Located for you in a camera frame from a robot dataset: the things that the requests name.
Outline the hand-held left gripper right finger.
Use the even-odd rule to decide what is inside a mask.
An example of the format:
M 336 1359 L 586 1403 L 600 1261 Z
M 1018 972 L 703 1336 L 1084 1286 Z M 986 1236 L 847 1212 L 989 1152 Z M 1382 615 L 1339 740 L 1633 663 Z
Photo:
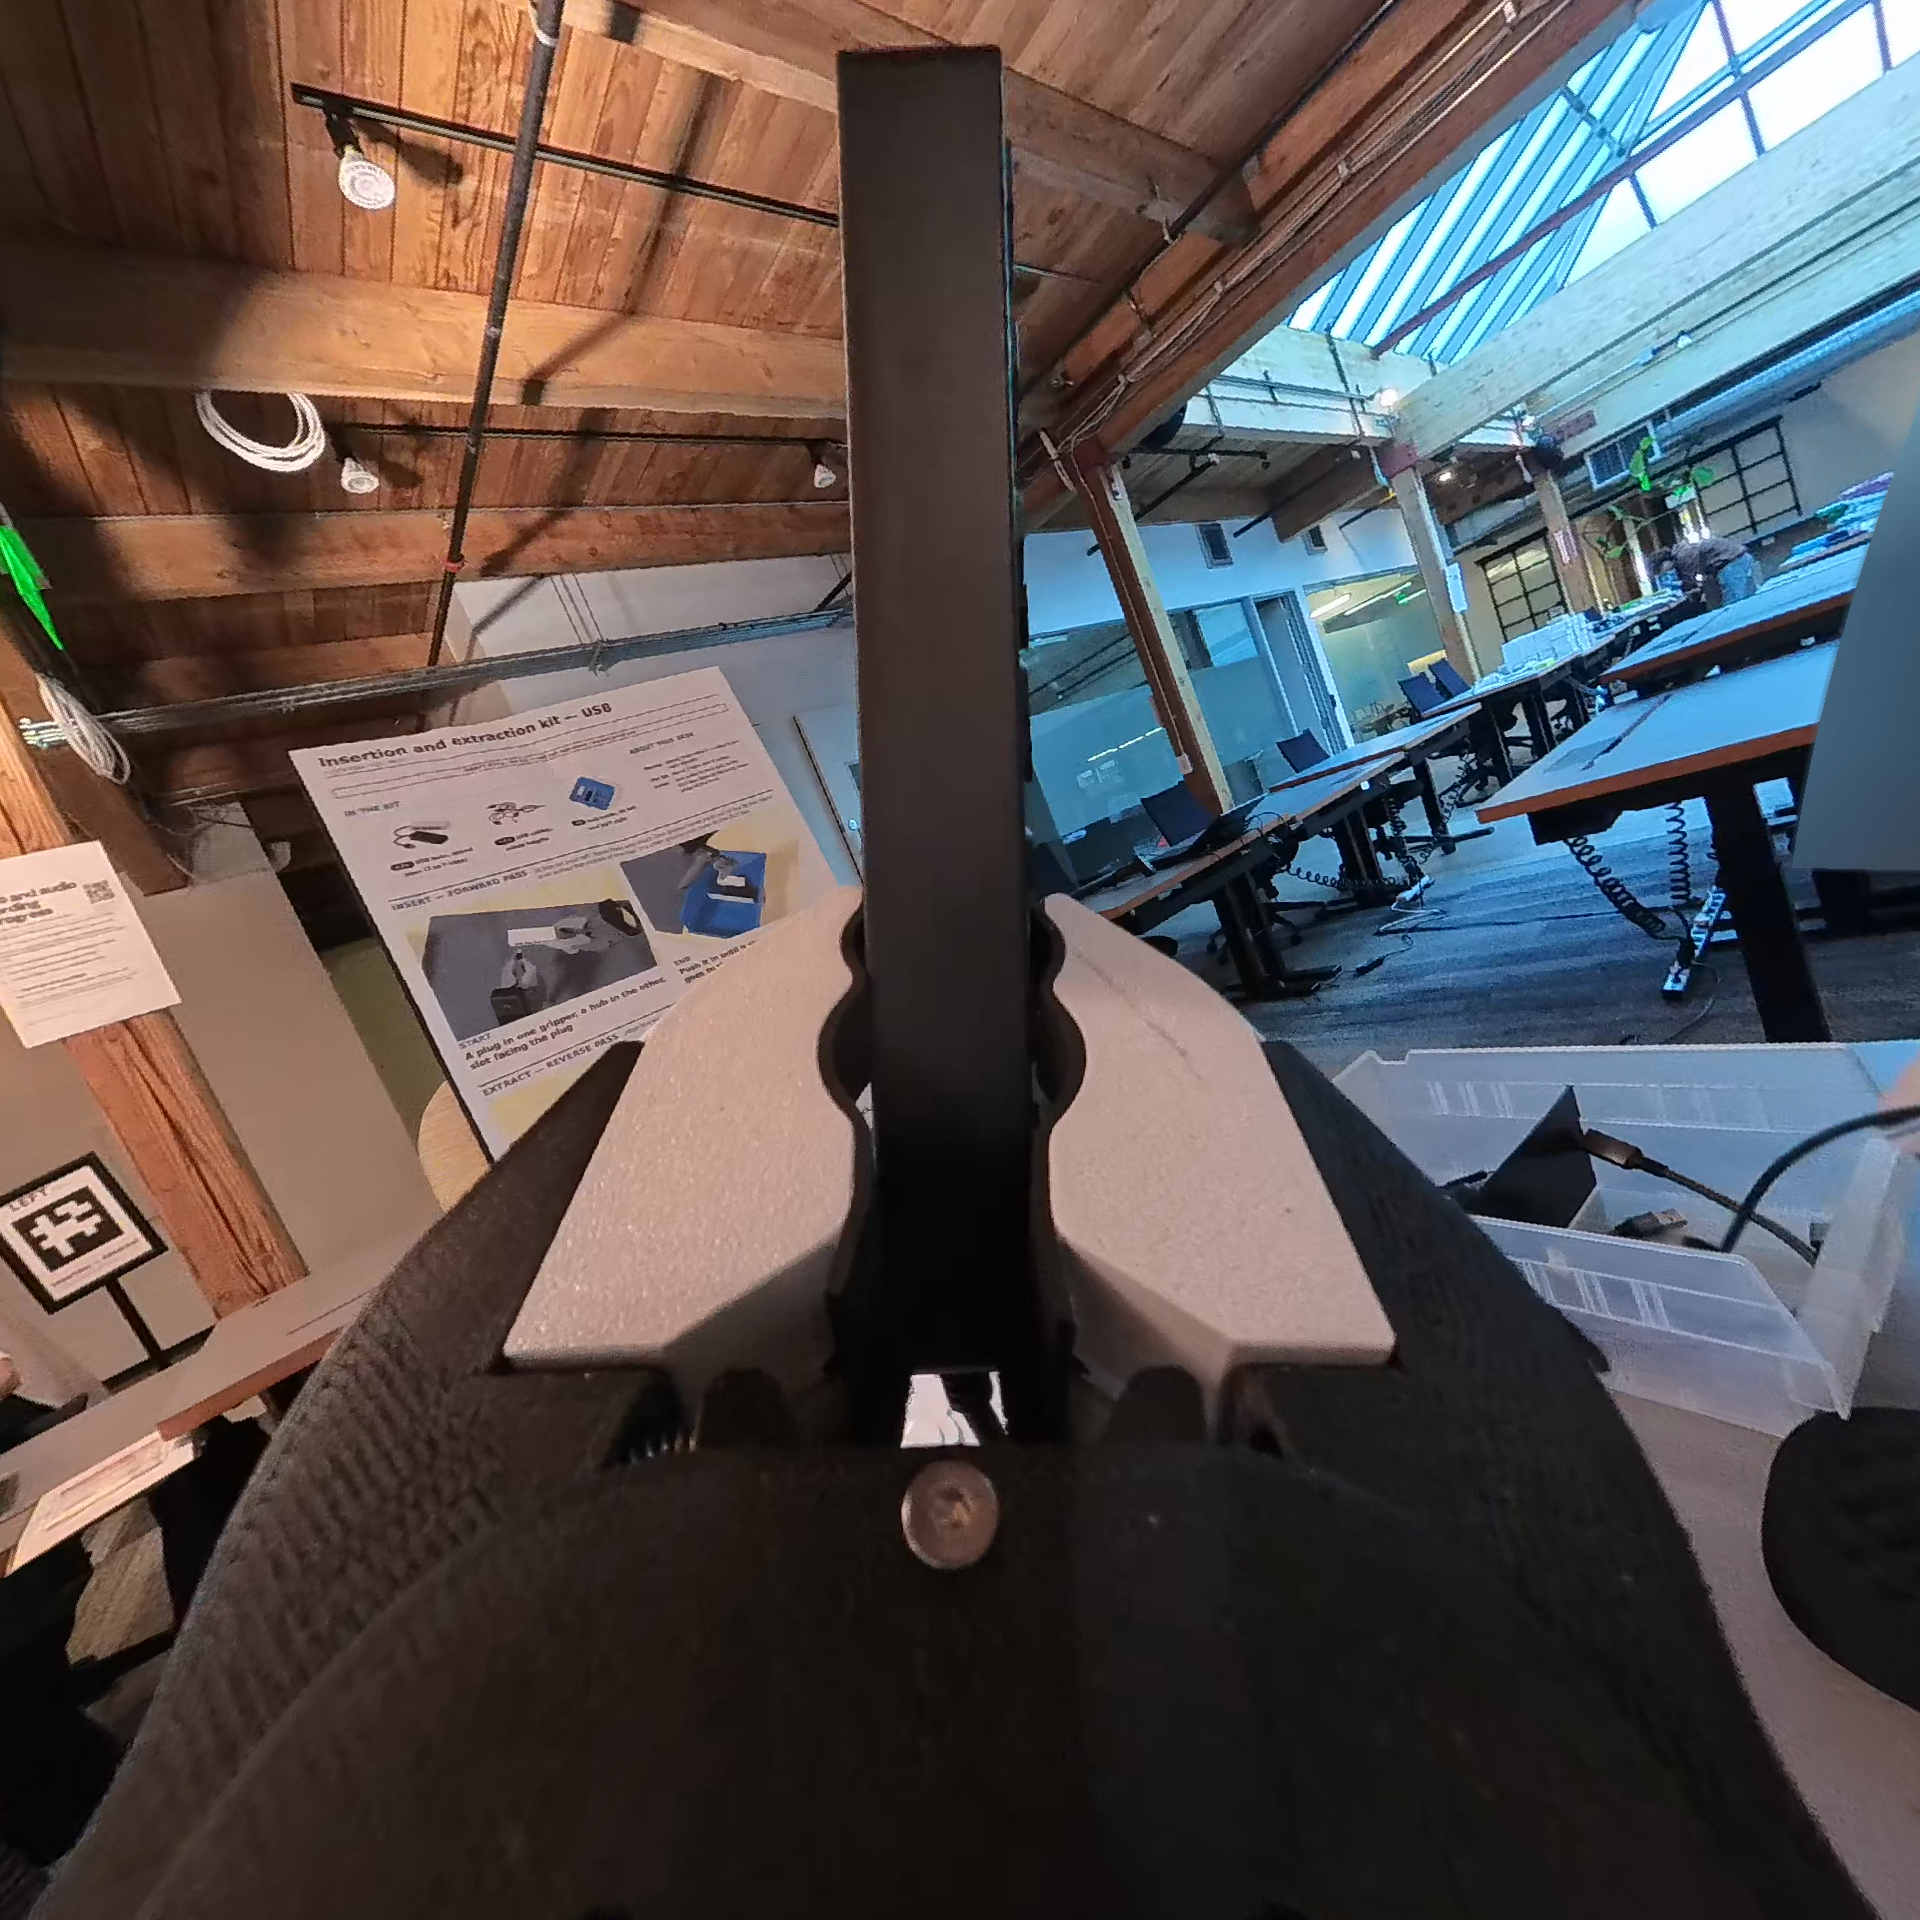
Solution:
M 1052 895 L 1052 994 L 1079 1073 L 1048 1198 L 1084 1366 L 1373 1366 L 1378 1292 L 1236 1008 L 1177 960 Z

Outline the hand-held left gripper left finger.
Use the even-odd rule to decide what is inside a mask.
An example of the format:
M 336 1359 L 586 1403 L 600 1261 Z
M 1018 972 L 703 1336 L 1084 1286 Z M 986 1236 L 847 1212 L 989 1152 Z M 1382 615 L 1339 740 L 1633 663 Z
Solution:
M 690 986 L 641 1044 L 501 1343 L 516 1369 L 822 1374 L 855 1124 L 822 1039 L 854 986 L 839 885 Z

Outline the black usb hub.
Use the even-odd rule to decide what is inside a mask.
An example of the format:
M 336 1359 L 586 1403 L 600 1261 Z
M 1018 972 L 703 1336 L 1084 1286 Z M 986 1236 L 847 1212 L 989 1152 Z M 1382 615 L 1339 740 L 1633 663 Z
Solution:
M 841 1308 L 855 1428 L 920 1374 L 1062 1423 L 1034 1249 L 1036 946 L 1013 486 L 1011 210 L 992 45 L 836 59 L 864 847 L 854 1030 L 869 1215 Z

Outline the wooden office desk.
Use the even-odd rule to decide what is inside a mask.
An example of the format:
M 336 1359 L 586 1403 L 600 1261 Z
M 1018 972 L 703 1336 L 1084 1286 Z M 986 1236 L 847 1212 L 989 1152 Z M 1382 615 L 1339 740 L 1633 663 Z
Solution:
M 1307 998 L 1336 970 L 1287 967 L 1279 933 L 1289 913 L 1322 909 L 1322 904 L 1271 900 L 1265 880 L 1287 871 L 1307 844 L 1329 839 L 1339 869 L 1322 882 L 1323 891 L 1355 907 L 1389 904 L 1397 888 L 1382 874 L 1384 858 L 1400 863 L 1415 885 L 1423 854 L 1453 852 L 1475 833 L 1452 826 L 1429 759 L 1466 750 L 1481 715 L 1478 700 L 1446 701 L 1426 720 L 1329 755 L 1269 787 L 1247 824 L 1221 844 L 1094 890 L 1082 904 L 1141 937 L 1187 907 L 1209 904 L 1233 972 L 1231 998 Z
M 1703 801 L 1770 1044 L 1831 1038 L 1757 787 L 1807 767 L 1836 654 L 1820 642 L 1605 707 L 1478 807 L 1486 824 L 1523 817 L 1551 844 L 1624 812 Z

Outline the black divider panel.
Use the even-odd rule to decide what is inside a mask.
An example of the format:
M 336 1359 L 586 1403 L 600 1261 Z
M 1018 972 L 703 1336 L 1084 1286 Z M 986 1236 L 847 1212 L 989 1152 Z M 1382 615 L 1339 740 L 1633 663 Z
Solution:
M 1567 1230 L 1596 1192 L 1596 1162 L 1567 1083 L 1466 1198 L 1466 1210 L 1488 1219 Z

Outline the printed instruction poster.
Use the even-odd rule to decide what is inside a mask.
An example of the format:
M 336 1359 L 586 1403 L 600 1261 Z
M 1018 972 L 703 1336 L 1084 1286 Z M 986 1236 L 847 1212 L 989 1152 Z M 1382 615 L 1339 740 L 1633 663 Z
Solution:
M 489 1162 L 833 885 L 714 666 L 292 766 Z

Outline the large clear plastic bin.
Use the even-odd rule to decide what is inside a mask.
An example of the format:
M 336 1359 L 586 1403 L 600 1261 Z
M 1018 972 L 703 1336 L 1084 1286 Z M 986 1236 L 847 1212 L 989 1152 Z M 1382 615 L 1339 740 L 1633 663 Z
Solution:
M 1735 1205 L 1814 1132 L 1916 1098 L 1916 1042 L 1363 1051 L 1336 1086 L 1434 1181 L 1494 1169 L 1569 1091 Z M 1863 1128 L 1787 1169 L 1723 1254 L 1731 1212 L 1639 1167 L 1594 1166 L 1569 1225 L 1488 1219 L 1523 1282 L 1605 1357 L 1611 1392 L 1772 1436 L 1916 1402 L 1916 1130 Z

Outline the white power strip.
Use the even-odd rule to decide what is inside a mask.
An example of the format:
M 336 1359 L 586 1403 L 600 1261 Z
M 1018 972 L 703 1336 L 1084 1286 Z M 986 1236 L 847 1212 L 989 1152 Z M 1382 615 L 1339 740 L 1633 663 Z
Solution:
M 1722 918 L 1726 915 L 1726 891 L 1723 885 L 1716 880 L 1702 900 L 1696 904 L 1691 921 L 1687 924 L 1681 939 L 1675 948 L 1672 964 L 1661 980 L 1660 994 L 1668 999 L 1684 999 L 1690 996 L 1694 986 L 1694 974 L 1702 970 L 1709 948 L 1717 935 Z

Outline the fiducial marker sign on stand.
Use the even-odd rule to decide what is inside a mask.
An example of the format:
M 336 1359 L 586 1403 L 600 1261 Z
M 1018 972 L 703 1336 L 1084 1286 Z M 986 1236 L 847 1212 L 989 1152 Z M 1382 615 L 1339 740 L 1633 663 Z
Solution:
M 2 1195 L 2 1255 L 37 1308 L 53 1316 L 105 1292 L 154 1364 L 161 1364 L 167 1349 L 131 1304 L 125 1277 L 167 1252 L 167 1241 L 95 1154 Z

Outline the white paper notice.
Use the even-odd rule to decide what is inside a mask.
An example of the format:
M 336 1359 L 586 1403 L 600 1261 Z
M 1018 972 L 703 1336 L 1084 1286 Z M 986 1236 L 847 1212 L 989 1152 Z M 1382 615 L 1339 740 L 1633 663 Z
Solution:
M 180 1004 L 131 894 L 97 841 L 2 861 L 2 1005 L 23 1048 Z

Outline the black quilted pad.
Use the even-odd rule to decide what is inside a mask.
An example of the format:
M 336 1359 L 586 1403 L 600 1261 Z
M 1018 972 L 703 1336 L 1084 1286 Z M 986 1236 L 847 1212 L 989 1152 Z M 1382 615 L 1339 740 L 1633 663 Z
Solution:
M 1772 1455 L 1764 1572 L 1792 1625 L 1831 1663 L 1917 1708 L 1917 1412 L 1820 1412 Z

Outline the green exit sign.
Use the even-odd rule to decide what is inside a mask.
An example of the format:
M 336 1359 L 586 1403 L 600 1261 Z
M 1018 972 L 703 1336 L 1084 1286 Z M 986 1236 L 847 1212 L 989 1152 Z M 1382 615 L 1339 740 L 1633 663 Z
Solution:
M 55 659 L 63 659 L 67 647 L 46 600 L 46 572 L 6 506 L 2 506 L 2 563 L 14 594 L 43 635 L 48 650 Z

